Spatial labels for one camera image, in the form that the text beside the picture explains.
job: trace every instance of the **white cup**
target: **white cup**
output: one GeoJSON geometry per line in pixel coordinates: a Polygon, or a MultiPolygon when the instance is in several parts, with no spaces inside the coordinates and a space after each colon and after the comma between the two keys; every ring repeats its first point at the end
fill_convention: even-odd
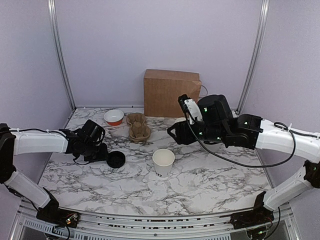
{"type": "Polygon", "coordinates": [[[152,155],[154,169],[159,177],[167,176],[175,161],[175,154],[168,149],[158,149],[152,155]]]}

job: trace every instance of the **metal frame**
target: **metal frame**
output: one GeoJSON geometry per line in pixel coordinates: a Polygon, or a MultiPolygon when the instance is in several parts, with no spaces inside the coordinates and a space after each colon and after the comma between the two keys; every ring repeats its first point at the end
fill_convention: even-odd
{"type": "Polygon", "coordinates": [[[50,15],[50,23],[52,27],[52,33],[53,33],[53,39],[55,44],[55,50],[57,53],[59,66],[62,74],[63,79],[63,85],[66,91],[66,95],[70,104],[70,107],[72,111],[76,110],[76,103],[74,96],[72,94],[67,69],[65,65],[65,60],[63,56],[61,41],[60,41],[60,35],[59,35],[59,29],[58,29],[58,20],[57,20],[57,14],[56,14],[56,3],[55,0],[48,0],[48,8],[49,8],[49,15],[50,15]]]}
{"type": "Polygon", "coordinates": [[[241,113],[243,111],[243,108],[245,106],[245,103],[246,103],[246,100],[247,100],[247,97],[249,94],[250,86],[251,86],[252,80],[254,78],[257,60],[258,60],[259,54],[261,52],[261,47],[262,47],[264,37],[265,37],[268,10],[269,10],[269,0],[262,0],[260,18],[259,18],[259,23],[258,23],[258,30],[256,33],[252,58],[251,58],[251,62],[249,65],[248,73],[246,75],[246,79],[245,79],[242,94],[241,94],[241,97],[240,97],[240,100],[238,103],[238,107],[236,109],[236,111],[238,113],[241,113]]]}
{"type": "MultiPolygon", "coordinates": [[[[252,230],[257,225],[234,230],[230,211],[215,214],[192,216],[130,216],[79,211],[81,214],[77,228],[71,228],[71,240],[134,240],[134,239],[180,239],[180,240],[219,240],[230,234],[252,230]]],[[[64,228],[36,219],[37,212],[27,200],[22,200],[10,233],[10,240],[19,240],[24,227],[32,228],[57,237],[66,238],[64,228]]],[[[278,212],[274,213],[276,223],[278,212]]],[[[288,204],[281,207],[281,220],[285,221],[290,240],[299,240],[298,229],[288,204]]]]}

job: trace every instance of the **white marble surface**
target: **white marble surface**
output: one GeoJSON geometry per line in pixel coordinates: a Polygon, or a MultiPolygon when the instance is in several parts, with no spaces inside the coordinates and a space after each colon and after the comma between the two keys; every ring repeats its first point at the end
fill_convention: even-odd
{"type": "MultiPolygon", "coordinates": [[[[141,112],[128,108],[125,112],[141,112]]],[[[54,153],[40,185],[62,207],[120,215],[199,215],[252,207],[256,195],[269,190],[263,169],[246,168],[206,153],[198,143],[177,145],[167,134],[174,118],[148,117],[151,137],[146,143],[129,141],[129,127],[111,127],[103,119],[106,108],[77,109],[67,128],[80,128],[91,119],[106,129],[109,151],[121,151],[126,163],[119,169],[105,162],[76,165],[72,155],[54,153]],[[167,177],[156,175],[155,150],[168,148],[176,160],[167,177]]],[[[250,165],[260,162],[254,151],[221,147],[218,154],[250,165]]]]}

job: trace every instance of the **white bowl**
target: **white bowl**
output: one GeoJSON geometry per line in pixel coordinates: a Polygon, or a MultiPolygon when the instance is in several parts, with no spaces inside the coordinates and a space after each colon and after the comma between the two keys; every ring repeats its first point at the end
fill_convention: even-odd
{"type": "Polygon", "coordinates": [[[124,119],[124,112],[118,109],[113,109],[110,111],[107,111],[103,118],[104,120],[111,126],[117,126],[122,123],[122,120],[124,119]]]}

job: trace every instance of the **cardboard box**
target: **cardboard box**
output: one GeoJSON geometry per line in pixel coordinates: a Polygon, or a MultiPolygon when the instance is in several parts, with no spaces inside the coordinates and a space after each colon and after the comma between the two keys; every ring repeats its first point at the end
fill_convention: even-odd
{"type": "Polygon", "coordinates": [[[178,97],[187,94],[198,102],[200,90],[199,73],[147,69],[144,74],[144,115],[183,117],[178,97]]]}

